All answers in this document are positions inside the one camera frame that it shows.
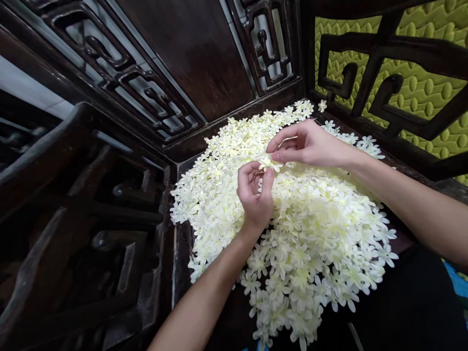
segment quilted green fabric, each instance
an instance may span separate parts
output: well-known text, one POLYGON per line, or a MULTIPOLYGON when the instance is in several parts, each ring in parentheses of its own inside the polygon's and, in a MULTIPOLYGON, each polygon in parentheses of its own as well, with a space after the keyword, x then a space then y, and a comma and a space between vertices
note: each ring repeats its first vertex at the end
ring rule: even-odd
MULTIPOLYGON (((322 34, 344 34, 346 32, 377 33, 381 17, 358 20, 335 20, 317 17, 315 19, 315 77, 318 75, 318 57, 322 34)), ((449 40, 468 47, 468 0, 438 0, 422 6, 407 9, 397 29, 397 34, 413 37, 449 40)), ((368 55, 355 51, 330 52, 327 76, 343 82, 342 71, 346 64, 356 62, 356 82, 349 100, 337 97, 336 101, 352 108, 362 81, 362 75, 369 60, 368 55)), ((439 76, 426 72, 414 62, 385 59, 377 80, 372 88, 363 115, 386 128, 388 122, 369 113, 374 96, 383 80, 391 74, 404 77, 400 92, 392 96, 390 104, 420 118, 433 118, 465 85, 466 81, 439 76)), ((326 91, 317 85, 322 93, 326 91)), ((468 111, 434 140, 428 141, 408 131, 402 131, 402 138, 439 157, 446 158, 468 150, 468 111)), ((457 180, 468 185, 468 175, 457 180)))

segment right hand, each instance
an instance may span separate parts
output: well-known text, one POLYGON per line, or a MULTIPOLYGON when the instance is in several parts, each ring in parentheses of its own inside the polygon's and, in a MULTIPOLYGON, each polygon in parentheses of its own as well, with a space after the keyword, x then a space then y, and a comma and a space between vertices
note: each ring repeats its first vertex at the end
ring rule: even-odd
POLYGON ((365 155, 334 137, 313 120, 284 128, 271 139, 267 153, 273 153, 276 162, 301 162, 315 167, 340 167, 346 169, 356 158, 365 155))

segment left hand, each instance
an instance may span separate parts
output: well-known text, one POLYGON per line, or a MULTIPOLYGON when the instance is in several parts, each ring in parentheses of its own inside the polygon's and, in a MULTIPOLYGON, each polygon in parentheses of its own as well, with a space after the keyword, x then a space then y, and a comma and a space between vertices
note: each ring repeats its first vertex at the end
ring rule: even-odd
POLYGON ((268 225, 273 215, 273 170, 268 169, 266 173, 260 173, 260 163, 252 161, 238 171, 237 196, 245 211, 245 225, 260 233, 268 225), (262 192, 258 196, 258 181, 263 178, 262 192))

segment wooden frame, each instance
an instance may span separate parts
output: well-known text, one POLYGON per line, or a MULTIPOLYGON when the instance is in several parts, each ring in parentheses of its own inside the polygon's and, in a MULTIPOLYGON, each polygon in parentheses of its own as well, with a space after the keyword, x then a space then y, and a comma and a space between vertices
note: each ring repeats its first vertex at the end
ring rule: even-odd
MULTIPOLYGON (((325 1, 314 2, 311 10, 318 17, 356 19, 382 15, 382 20, 377 34, 322 35, 318 85, 327 89, 329 93, 324 96, 315 90, 313 67, 309 67, 308 95, 317 102, 326 99, 329 111, 338 119, 359 132, 372 134, 385 150, 397 156, 428 179, 438 181, 468 173, 468 153, 464 152, 439 160, 399 138, 398 135, 403 129, 425 139, 434 139, 440 135, 463 112, 468 110, 466 103, 468 86, 462 89, 434 118, 426 121, 388 104, 391 95, 399 92, 403 81, 403 77, 391 75, 380 86, 370 107, 370 113, 390 122, 389 127, 384 129, 362 116, 384 58, 413 61, 428 72, 468 80, 468 69, 466 68, 468 49, 446 40, 403 37, 395 34, 404 9, 425 2, 427 1, 393 1, 391 3, 390 1, 381 1, 370 8, 365 8, 361 2, 351 1, 344 6, 347 10, 341 8, 334 12, 331 12, 325 1), (344 68, 343 84, 326 78, 329 52, 343 52, 345 50, 354 50, 369 55, 369 61, 352 110, 340 106, 334 102, 334 99, 336 95, 345 99, 350 97, 356 76, 357 66, 355 63, 350 63, 344 68)), ((309 26, 307 30, 307 33, 303 32, 303 36, 308 35, 309 40, 314 40, 314 36, 311 36, 312 28, 309 26)))
MULTIPOLYGON (((8 115, 14 116, 16 105, 10 103, 8 107, 8 115)), ((170 311, 174 241, 166 240, 165 235, 172 228, 169 189, 176 179, 175 165, 152 156, 160 167, 157 169, 138 153, 124 155, 98 141, 92 137, 95 128, 109 132, 100 123, 101 118, 89 104, 78 104, 69 118, 39 138, 0 174, 2 240, 11 235, 31 242, 16 275, 6 276, 16 284, 0 315, 2 350, 35 348, 57 340, 73 344, 80 335, 94 332, 101 333, 96 337, 105 349, 130 338, 141 344, 147 332, 170 311), (91 163, 79 171, 77 166, 87 163, 90 155, 95 155, 91 163), (109 178, 114 167, 134 175, 141 173, 141 188, 109 178), (107 189, 109 181, 116 186, 107 189), (60 189, 69 190, 62 194, 60 189), (28 233, 19 226, 20 230, 12 233, 18 230, 17 213, 32 214, 36 219, 31 221, 39 231, 28 233), (96 226, 102 229, 90 241, 96 226), (91 253, 83 256, 82 252, 91 253), (93 271, 85 264, 90 254, 109 257, 109 264, 116 256, 108 252, 118 254, 121 263, 113 269, 106 268, 102 258, 100 264, 90 264, 97 270, 111 269, 111 275, 105 273, 97 285, 92 279, 78 283, 80 276, 93 271), (73 266, 76 257, 82 257, 81 266, 73 266), (110 290, 102 291, 100 284, 105 282, 113 282, 114 288, 110 285, 110 290), (79 303, 99 291, 105 293, 100 293, 101 300, 79 303), (126 333, 121 333, 122 325, 126 333)), ((42 120, 46 124, 57 122, 52 116, 42 120)), ((121 172, 116 174, 125 179, 126 173, 120 176, 121 172)), ((12 253, 17 249, 17 245, 8 247, 12 253)))
POLYGON ((139 124, 139 133, 146 134, 152 140, 157 140, 159 144, 168 144, 180 138, 181 136, 190 133, 191 131, 200 128, 204 122, 198 117, 197 113, 185 102, 180 93, 172 86, 154 61, 149 57, 147 52, 133 37, 122 20, 115 14, 115 11, 104 0, 98 0, 99 4, 106 13, 115 21, 118 28, 124 33, 131 44, 136 48, 138 53, 145 59, 145 62, 150 66, 150 70, 143 71, 136 65, 135 59, 118 41, 115 35, 107 28, 107 26, 99 19, 94 11, 82 1, 73 1, 71 3, 57 1, 32 1, 22 0, 22 2, 34 13, 41 16, 44 22, 54 31, 67 45, 70 46, 84 61, 89 64, 102 78, 102 81, 95 83, 81 72, 75 65, 55 48, 53 48, 46 40, 40 37, 38 33, 24 22, 8 4, 2 3, 0 16, 5 19, 7 29, 17 36, 25 36, 27 42, 33 37, 40 37, 40 47, 37 52, 40 55, 48 54, 55 57, 55 61, 60 66, 67 67, 67 76, 79 77, 84 80, 88 88, 92 88, 92 96, 101 96, 112 105, 117 105, 120 113, 126 115, 126 120, 133 120, 139 124), (84 20, 91 21, 103 36, 117 49, 120 59, 115 60, 107 52, 102 42, 93 36, 87 36, 85 43, 77 43, 66 31, 66 28, 84 20), (104 69, 98 60, 103 59, 110 67, 114 74, 110 74, 110 70, 104 69), (148 88, 144 94, 147 98, 154 100, 164 112, 157 111, 146 98, 141 96, 132 85, 128 82, 136 77, 142 77, 146 81, 153 81, 164 92, 157 93, 154 89, 148 88), (123 99, 117 92, 118 87, 123 87, 140 105, 142 105, 148 113, 156 120, 152 123, 138 109, 131 105, 127 100, 123 99), (174 103, 178 108, 173 111, 169 105, 174 103), (170 117, 175 112, 176 118, 181 122, 177 128, 170 128, 163 121, 170 117), (191 117, 195 124, 191 124, 186 117, 191 117), (163 131, 168 136, 163 136, 158 133, 163 131))
POLYGON ((298 52, 296 49, 298 35, 294 27, 294 23, 297 21, 296 1, 241 0, 241 5, 246 13, 246 21, 244 23, 241 22, 234 0, 227 0, 226 3, 234 19, 242 48, 246 54, 250 70, 253 74, 253 80, 260 96, 283 86, 299 75, 299 59, 298 54, 296 54, 298 52), (285 56, 283 58, 280 57, 279 44, 276 40, 276 29, 273 20, 274 9, 279 12, 283 31, 285 49, 285 56), (265 30, 262 29, 258 32, 259 44, 257 46, 254 45, 252 40, 251 32, 254 29, 254 19, 259 15, 265 15, 267 19, 273 50, 271 56, 268 54, 266 47, 267 34, 265 30), (260 64, 259 58, 262 58, 263 65, 260 64), (271 77, 268 72, 268 67, 277 62, 280 63, 281 73, 276 77, 271 77), (292 65, 292 72, 290 74, 287 72, 288 63, 292 65), (262 87, 260 82, 261 78, 265 79, 266 88, 262 87))

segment flower pile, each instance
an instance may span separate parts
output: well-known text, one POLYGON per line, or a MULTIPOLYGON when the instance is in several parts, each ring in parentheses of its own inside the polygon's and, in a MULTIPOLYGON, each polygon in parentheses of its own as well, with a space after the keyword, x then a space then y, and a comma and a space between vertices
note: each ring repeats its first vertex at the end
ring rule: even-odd
MULTIPOLYGON (((174 223, 189 220, 194 229, 189 268, 195 282, 243 224, 237 169, 252 160, 262 160, 261 168, 275 168, 273 219, 240 280, 244 293, 250 294, 250 317, 257 316, 253 337, 271 347, 272 337, 286 328, 305 351, 317 339, 324 307, 331 303, 335 312, 339 306, 354 312, 359 291, 375 290, 385 264, 393 267, 398 256, 391 252, 389 239, 396 236, 387 228, 380 204, 352 176, 340 169, 269 163, 265 149, 273 136, 313 112, 308 100, 294 106, 251 119, 231 118, 217 136, 205 139, 207 150, 171 192, 171 216, 174 223)), ((323 128, 376 158, 384 157, 371 136, 358 141, 354 133, 340 133, 333 121, 323 128)))

